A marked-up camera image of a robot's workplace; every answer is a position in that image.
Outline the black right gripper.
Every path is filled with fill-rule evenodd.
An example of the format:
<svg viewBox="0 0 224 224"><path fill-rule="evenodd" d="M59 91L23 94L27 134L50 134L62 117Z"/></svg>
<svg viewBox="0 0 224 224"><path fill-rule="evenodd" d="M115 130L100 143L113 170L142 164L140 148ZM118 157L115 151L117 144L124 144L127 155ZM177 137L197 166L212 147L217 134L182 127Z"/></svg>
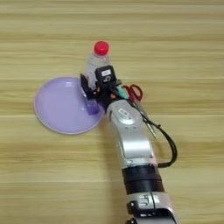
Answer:
<svg viewBox="0 0 224 224"><path fill-rule="evenodd" d="M88 85L88 79L86 78L86 76L81 74L80 85L85 97L88 100L96 99L96 101L102 106L104 111L107 111L111 103L120 101L122 99L122 97L118 94L118 91L122 85L121 79L116 79L115 83L105 85L97 82L95 91Z"/></svg>

